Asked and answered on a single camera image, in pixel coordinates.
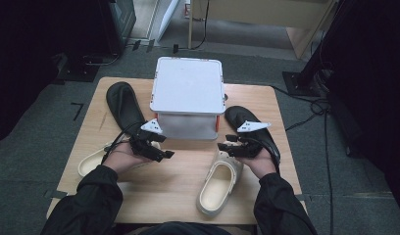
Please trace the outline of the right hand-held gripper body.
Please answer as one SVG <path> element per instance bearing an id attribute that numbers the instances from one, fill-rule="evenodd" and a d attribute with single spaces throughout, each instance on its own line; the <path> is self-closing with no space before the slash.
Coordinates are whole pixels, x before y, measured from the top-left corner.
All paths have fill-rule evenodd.
<path id="1" fill-rule="evenodd" d="M 271 124 L 269 122 L 245 120 L 238 128 L 235 140 L 240 142 L 232 155 L 238 158 L 255 158 L 263 148 L 263 144 L 252 137 L 244 137 L 244 134 L 257 133 L 259 130 L 267 130 Z"/>

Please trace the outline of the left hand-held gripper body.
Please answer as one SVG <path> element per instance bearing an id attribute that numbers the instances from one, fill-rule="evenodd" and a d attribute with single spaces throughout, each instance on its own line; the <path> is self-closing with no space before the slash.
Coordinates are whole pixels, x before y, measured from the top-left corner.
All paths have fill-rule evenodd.
<path id="1" fill-rule="evenodd" d="M 145 123 L 138 124 L 137 128 L 134 128 L 131 132 L 129 137 L 129 144 L 135 155 L 150 159 L 151 150 L 161 150 L 158 147 L 158 145 L 160 144 L 159 142 L 149 142 L 147 140 L 147 136 L 150 132 L 163 135 L 163 130 L 155 118 L 148 120 Z"/>

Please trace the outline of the black slipper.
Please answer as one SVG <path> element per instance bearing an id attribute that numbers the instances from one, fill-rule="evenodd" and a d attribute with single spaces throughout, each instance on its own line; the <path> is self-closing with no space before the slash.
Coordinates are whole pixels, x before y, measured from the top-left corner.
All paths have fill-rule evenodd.
<path id="1" fill-rule="evenodd" d="M 228 122 L 230 127 L 236 131 L 237 128 L 245 121 L 259 121 L 258 118 L 250 112 L 248 109 L 241 106 L 232 106 L 229 107 L 225 111 L 225 120 Z M 244 134 L 244 137 L 252 137 L 256 138 L 263 144 L 262 149 L 266 149 L 270 155 L 272 160 L 275 162 L 275 166 L 279 166 L 280 162 L 280 152 L 275 144 L 273 137 L 271 136 L 268 130 L 259 130 L 257 133 L 252 134 Z M 231 157 L 233 157 L 232 153 L 236 149 L 237 146 L 233 146 L 230 152 L 227 152 Z"/>
<path id="2" fill-rule="evenodd" d="M 132 87 L 124 81 L 111 85 L 106 101 L 119 128 L 127 135 L 136 134 L 145 118 Z"/>

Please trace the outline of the cream clog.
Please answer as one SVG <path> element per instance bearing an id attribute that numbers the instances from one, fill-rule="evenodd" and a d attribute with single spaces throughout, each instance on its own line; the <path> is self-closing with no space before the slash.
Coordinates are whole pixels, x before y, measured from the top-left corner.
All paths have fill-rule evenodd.
<path id="1" fill-rule="evenodd" d="M 112 145 L 108 142 L 103 148 L 99 149 L 93 154 L 90 154 L 84 158 L 77 167 L 77 172 L 81 177 L 87 175 L 90 171 L 95 169 L 98 165 L 102 163 L 103 157 L 107 153 L 109 147 Z"/>
<path id="2" fill-rule="evenodd" d="M 197 208 L 207 216 L 222 211 L 243 170 L 243 163 L 217 151 L 197 198 Z"/>

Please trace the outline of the white plastic storage box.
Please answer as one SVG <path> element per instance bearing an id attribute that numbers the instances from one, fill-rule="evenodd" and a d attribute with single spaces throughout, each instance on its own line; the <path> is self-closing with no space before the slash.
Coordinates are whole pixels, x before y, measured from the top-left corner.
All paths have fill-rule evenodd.
<path id="1" fill-rule="evenodd" d="M 222 63 L 161 57 L 157 61 L 150 109 L 172 139 L 214 140 L 225 112 Z"/>

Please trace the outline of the person's right hand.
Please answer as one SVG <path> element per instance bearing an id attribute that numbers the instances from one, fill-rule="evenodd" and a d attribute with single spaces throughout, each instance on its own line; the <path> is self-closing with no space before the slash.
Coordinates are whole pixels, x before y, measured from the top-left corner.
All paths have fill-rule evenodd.
<path id="1" fill-rule="evenodd" d="M 270 153 L 266 149 L 262 149 L 253 159 L 238 158 L 238 160 L 247 165 L 259 179 L 267 174 L 276 173 L 275 164 L 273 163 Z"/>

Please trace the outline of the person's left hand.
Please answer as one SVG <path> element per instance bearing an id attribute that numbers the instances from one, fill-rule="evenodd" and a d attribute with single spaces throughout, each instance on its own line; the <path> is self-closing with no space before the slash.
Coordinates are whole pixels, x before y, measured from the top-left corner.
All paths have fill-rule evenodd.
<path id="1" fill-rule="evenodd" d="M 133 168 L 151 163 L 152 160 L 134 154 L 129 143 L 120 143 L 109 153 L 102 165 L 109 167 L 117 174 L 123 174 Z"/>

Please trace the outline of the black metal stand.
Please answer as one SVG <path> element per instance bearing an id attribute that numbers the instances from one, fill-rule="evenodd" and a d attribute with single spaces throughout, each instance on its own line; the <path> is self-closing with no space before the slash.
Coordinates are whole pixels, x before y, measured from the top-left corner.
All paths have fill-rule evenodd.
<path id="1" fill-rule="evenodd" d="M 333 12 L 329 29 L 325 32 L 319 46 L 311 56 L 307 65 L 300 72 L 284 71 L 282 73 L 287 92 L 293 96 L 319 96 L 316 74 L 323 70 L 333 71 L 334 42 L 338 42 L 343 21 L 349 12 L 353 0 L 338 0 Z"/>

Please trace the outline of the black stand base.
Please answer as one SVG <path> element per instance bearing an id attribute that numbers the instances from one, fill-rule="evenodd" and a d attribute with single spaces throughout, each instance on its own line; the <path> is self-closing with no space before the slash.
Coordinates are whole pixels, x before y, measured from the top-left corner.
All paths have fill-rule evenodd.
<path id="1" fill-rule="evenodd" d="M 57 64 L 59 72 L 56 80 L 60 82 L 92 82 L 101 63 L 100 58 L 84 56 L 70 59 L 65 54 L 61 54 Z"/>

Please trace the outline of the white board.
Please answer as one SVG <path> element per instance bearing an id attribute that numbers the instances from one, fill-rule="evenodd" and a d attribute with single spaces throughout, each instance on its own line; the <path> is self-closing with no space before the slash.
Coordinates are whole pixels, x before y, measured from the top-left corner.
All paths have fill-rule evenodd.
<path id="1" fill-rule="evenodd" d="M 180 0 L 172 0 L 167 11 L 164 13 L 164 16 L 163 16 L 163 19 L 161 21 L 160 28 L 159 28 L 159 34 L 157 37 L 158 41 L 160 41 L 162 39 L 164 33 L 166 32 L 166 30 L 172 20 L 172 17 L 175 13 L 175 10 L 179 4 L 179 1 Z"/>

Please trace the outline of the black cabinet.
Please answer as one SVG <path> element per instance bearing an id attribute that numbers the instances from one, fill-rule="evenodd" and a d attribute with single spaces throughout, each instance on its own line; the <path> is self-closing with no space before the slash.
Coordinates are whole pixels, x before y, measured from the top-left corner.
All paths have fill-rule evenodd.
<path id="1" fill-rule="evenodd" d="M 120 55 L 136 15 L 133 0 L 74 0 L 67 20 L 72 52 Z"/>

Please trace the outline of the light wooden desk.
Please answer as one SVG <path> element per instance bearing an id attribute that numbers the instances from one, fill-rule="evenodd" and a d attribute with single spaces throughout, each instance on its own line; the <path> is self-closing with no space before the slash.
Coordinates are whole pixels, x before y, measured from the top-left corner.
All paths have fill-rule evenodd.
<path id="1" fill-rule="evenodd" d="M 284 26 L 298 59 L 310 47 L 336 0 L 190 0 L 188 46 L 193 19 Z"/>

